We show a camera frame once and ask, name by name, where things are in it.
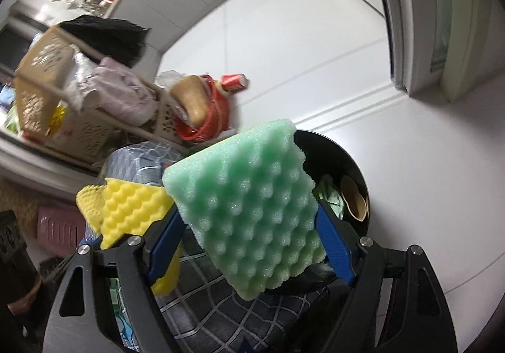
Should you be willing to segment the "brown paper cup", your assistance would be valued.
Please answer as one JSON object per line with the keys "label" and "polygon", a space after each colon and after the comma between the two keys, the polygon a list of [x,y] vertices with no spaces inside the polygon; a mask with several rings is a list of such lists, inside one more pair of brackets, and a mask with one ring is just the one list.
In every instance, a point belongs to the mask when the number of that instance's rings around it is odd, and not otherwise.
{"label": "brown paper cup", "polygon": [[341,195],[344,202],[344,217],[357,222],[364,222],[369,214],[367,199],[359,193],[358,185],[349,176],[341,181]]}

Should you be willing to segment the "green wavy sponge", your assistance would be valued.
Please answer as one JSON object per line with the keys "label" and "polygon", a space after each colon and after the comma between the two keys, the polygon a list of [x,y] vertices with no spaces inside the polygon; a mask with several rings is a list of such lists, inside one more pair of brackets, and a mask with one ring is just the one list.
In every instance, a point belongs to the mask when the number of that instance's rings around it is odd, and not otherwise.
{"label": "green wavy sponge", "polygon": [[238,295],[252,300],[326,257],[315,184],[291,120],[238,133],[178,161],[163,186]]}

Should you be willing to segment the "yellow wavy sponge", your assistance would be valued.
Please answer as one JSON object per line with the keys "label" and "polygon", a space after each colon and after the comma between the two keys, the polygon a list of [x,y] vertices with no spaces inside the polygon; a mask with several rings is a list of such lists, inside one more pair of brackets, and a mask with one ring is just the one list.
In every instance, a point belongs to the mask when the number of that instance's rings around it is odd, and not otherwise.
{"label": "yellow wavy sponge", "polygon": [[107,178],[104,185],[87,185],[76,204],[106,250],[125,235],[143,237],[151,225],[168,213],[174,200],[159,186]]}

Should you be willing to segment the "green snack wrapper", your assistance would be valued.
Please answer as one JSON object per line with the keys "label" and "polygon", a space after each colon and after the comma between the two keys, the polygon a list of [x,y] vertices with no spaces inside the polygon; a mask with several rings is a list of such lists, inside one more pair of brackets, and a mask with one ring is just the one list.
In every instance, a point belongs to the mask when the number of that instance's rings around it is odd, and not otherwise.
{"label": "green snack wrapper", "polygon": [[322,176],[312,193],[317,200],[325,200],[338,219],[343,219],[345,204],[331,176]]}

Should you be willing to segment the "grey checked tablecloth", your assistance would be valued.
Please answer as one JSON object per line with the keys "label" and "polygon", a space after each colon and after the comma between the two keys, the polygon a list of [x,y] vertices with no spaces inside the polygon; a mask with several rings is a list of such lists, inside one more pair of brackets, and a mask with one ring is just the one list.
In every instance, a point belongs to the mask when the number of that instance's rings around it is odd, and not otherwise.
{"label": "grey checked tablecloth", "polygon": [[[182,155],[167,143],[144,142],[113,152],[102,166],[97,184],[105,178],[162,186],[162,172]],[[188,227],[181,240],[180,276],[171,292],[157,297],[163,318],[182,352],[269,352],[286,328],[298,322],[312,305],[328,300],[331,287],[341,285],[330,264],[309,266],[274,290],[251,301],[235,290],[214,267]]]}

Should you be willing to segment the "black trash bin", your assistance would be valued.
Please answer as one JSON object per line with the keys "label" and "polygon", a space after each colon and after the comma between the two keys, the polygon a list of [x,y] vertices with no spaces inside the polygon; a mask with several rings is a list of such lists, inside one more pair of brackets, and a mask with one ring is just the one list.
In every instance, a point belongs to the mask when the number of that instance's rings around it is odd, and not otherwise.
{"label": "black trash bin", "polygon": [[294,141],[305,153],[303,168],[316,185],[322,176],[329,175],[333,178],[334,187],[341,193],[341,181],[344,176],[349,176],[355,181],[359,193],[367,199],[369,214],[364,222],[349,220],[344,216],[343,220],[352,225],[358,235],[367,235],[370,225],[370,196],[364,176],[354,159],[338,143],[314,132],[297,131]]}

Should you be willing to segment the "pink plastic stool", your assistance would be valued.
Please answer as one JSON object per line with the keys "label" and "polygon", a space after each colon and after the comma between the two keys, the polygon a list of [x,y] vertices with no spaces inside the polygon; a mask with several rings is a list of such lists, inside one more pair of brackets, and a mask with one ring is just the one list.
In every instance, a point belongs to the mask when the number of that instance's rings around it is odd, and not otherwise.
{"label": "pink plastic stool", "polygon": [[72,255],[86,233],[86,222],[73,207],[46,207],[38,210],[37,241],[55,256]]}

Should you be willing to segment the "red basket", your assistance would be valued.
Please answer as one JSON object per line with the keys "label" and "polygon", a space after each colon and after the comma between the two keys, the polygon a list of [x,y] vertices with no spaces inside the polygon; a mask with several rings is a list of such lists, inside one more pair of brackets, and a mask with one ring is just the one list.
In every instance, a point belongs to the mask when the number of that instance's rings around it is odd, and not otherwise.
{"label": "red basket", "polygon": [[229,127],[229,101],[219,91],[217,82],[209,75],[199,76],[207,87],[211,100],[210,108],[203,125],[198,129],[184,123],[178,116],[175,119],[175,129],[178,136],[185,142],[204,143],[215,137]]}

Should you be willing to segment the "brown bread loaf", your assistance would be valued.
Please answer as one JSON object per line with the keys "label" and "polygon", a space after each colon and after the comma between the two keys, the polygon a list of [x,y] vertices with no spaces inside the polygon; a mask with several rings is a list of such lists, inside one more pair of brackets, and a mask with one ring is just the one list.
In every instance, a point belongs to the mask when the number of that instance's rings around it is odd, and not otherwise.
{"label": "brown bread loaf", "polygon": [[170,89],[169,94],[175,101],[176,115],[191,128],[200,128],[211,104],[203,80],[196,75],[186,76]]}

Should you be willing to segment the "pink cloth on rack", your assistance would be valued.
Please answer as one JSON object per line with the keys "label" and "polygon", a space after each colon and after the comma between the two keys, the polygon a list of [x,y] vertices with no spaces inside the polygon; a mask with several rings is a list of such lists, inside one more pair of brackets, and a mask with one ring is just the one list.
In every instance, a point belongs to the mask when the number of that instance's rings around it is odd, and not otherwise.
{"label": "pink cloth on rack", "polygon": [[129,126],[142,126],[157,113],[156,92],[111,57],[78,80],[77,95],[78,108],[101,109]]}

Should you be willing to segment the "red can on floor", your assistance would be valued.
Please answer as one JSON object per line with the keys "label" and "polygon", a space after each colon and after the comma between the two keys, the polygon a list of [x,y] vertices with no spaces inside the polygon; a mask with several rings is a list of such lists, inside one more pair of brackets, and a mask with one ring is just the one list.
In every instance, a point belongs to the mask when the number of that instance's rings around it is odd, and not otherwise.
{"label": "red can on floor", "polygon": [[248,88],[249,79],[241,73],[222,75],[220,84],[223,91],[234,94],[245,91]]}

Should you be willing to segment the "beige plastic shelf rack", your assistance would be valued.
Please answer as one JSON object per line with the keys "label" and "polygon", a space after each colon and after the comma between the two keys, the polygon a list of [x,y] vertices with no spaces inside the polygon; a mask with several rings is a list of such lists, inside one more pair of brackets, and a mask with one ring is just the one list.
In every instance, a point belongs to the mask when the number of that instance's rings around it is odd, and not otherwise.
{"label": "beige plastic shelf rack", "polygon": [[136,73],[157,98],[157,113],[144,125],[129,126],[101,109],[77,107],[78,80],[89,76],[105,57],[59,26],[37,38],[15,71],[16,107],[23,132],[58,155],[88,167],[123,146],[126,134],[141,141],[168,143],[186,153],[175,134],[166,92]]}

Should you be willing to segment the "black cloth on rack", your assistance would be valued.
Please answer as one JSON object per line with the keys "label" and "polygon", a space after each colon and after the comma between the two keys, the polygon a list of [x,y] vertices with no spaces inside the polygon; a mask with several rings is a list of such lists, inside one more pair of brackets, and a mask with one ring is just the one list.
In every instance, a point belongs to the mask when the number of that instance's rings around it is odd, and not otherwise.
{"label": "black cloth on rack", "polygon": [[91,15],[63,21],[59,26],[94,50],[130,68],[143,57],[146,39],[151,31],[128,20],[103,19]]}

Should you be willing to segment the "grey refrigerator door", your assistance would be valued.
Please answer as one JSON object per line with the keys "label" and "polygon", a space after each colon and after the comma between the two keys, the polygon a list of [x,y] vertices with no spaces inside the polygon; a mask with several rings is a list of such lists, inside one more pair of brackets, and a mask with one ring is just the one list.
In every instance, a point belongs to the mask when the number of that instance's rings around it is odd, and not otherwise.
{"label": "grey refrigerator door", "polygon": [[504,74],[504,0],[383,0],[391,79],[450,102]]}

